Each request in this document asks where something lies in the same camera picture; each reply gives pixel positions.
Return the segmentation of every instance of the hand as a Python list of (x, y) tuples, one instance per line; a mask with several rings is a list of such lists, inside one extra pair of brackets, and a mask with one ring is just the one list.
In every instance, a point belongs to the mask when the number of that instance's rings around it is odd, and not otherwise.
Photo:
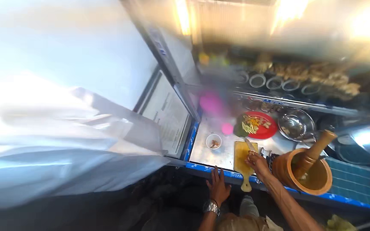
[(262, 182), (265, 182), (266, 178), (272, 175), (265, 158), (260, 156), (257, 152), (248, 151), (248, 157), (245, 163), (255, 170), (257, 177)]
[(231, 192), (231, 185), (225, 187), (224, 182), (224, 171), (221, 169), (221, 175), (218, 175), (218, 167), (215, 166), (215, 169), (211, 170), (211, 177), (212, 177), (212, 184), (209, 181), (206, 181), (206, 185), (208, 185), (210, 198), (216, 201), (217, 206), (221, 207), (222, 202), (224, 202), (228, 197), (229, 193)]

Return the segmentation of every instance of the wooden mortar and pestle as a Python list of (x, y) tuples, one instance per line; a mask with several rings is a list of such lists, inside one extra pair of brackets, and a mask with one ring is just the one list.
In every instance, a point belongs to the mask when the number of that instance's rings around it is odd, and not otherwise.
[(325, 130), (310, 149), (299, 148), (278, 156), (272, 174), (284, 185), (312, 195), (322, 195), (332, 186), (332, 172), (319, 155), (337, 135)]

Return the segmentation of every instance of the blue trim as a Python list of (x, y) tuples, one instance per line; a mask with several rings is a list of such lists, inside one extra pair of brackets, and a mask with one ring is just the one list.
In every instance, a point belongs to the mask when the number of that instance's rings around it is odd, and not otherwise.
[[(190, 162), (188, 162), (185, 165), (185, 167), (187, 167), (189, 169), (195, 169), (195, 170), (198, 170), (198, 171), (208, 172), (208, 173), (210, 173), (211, 170), (214, 169), (213, 167), (209, 167), (209, 166), (201, 165), (201, 164), (190, 163)], [(224, 169), (224, 176), (243, 179), (242, 174), (234, 172), (234, 171), (229, 171), (229, 170), (226, 170), (226, 169)], [(256, 176), (250, 176), (249, 181), (256, 182), (257, 177)]]
[[(195, 170), (198, 170), (198, 171), (203, 171), (203, 172), (211, 172), (211, 170), (213, 169), (213, 167), (209, 167), (209, 166), (205, 166), (205, 165), (201, 165), (201, 164), (190, 163), (190, 162), (188, 162), (185, 165), (185, 167), (187, 167), (189, 169), (195, 169)], [(229, 171), (229, 170), (224, 170), (224, 176), (243, 179), (243, 176), (240, 173)], [(257, 180), (256, 176), (250, 176), (249, 177), (250, 182), (256, 182), (256, 180)], [(285, 189), (288, 190), (289, 192), (299, 193), (297, 190), (289, 188), (289, 187), (285, 187)], [(308, 194), (306, 192), (301, 192), (301, 194), (311, 195), (311, 194)], [(325, 194), (319, 195), (319, 196), (315, 196), (315, 195), (311, 195), (311, 196), (321, 197), (321, 198), (325, 198), (325, 199), (340, 202), (340, 203), (346, 203), (346, 204), (350, 204), (350, 205), (370, 209), (370, 204), (359, 202), (359, 201), (351, 199), (351, 198), (343, 197), (343, 196), (328, 193), (328, 192), (325, 193)]]
[(188, 146), (185, 151), (184, 160), (189, 161), (189, 158), (191, 156), (192, 147), (194, 146), (195, 138), (197, 137), (197, 131), (198, 131), (199, 123), (197, 121), (194, 121), (192, 132), (188, 140)]

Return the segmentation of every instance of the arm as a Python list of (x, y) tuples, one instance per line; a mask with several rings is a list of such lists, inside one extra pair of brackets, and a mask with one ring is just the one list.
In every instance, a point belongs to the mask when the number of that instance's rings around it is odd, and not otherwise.
[(281, 182), (272, 175), (263, 157), (249, 151), (248, 159), (245, 162), (255, 170), (259, 179), (265, 184), (292, 230), (323, 231), (321, 226), (295, 201)]
[[(210, 192), (210, 199), (213, 203), (216, 203), (218, 207), (221, 207), (222, 202), (224, 202), (231, 192), (231, 186), (225, 187), (224, 181), (224, 171), (221, 169), (221, 175), (218, 174), (218, 167), (211, 171), (212, 184), (206, 181)], [(216, 214), (214, 212), (206, 212), (203, 215), (201, 225), (198, 231), (213, 231), (216, 220)]]

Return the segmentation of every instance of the dark floor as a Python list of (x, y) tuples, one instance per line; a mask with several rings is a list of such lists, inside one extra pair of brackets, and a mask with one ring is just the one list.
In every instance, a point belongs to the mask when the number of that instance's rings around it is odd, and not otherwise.
[[(222, 210), (238, 214), (244, 194), (238, 185), (234, 185)], [(267, 215), (284, 230), (290, 230), (266, 192), (253, 190), (249, 194), (261, 216)], [(44, 198), (0, 210), (0, 230), (195, 230), (207, 198), (205, 179), (165, 166), (117, 192)], [(369, 211), (298, 202), (322, 225), (332, 214), (349, 220), (355, 226), (370, 221)]]

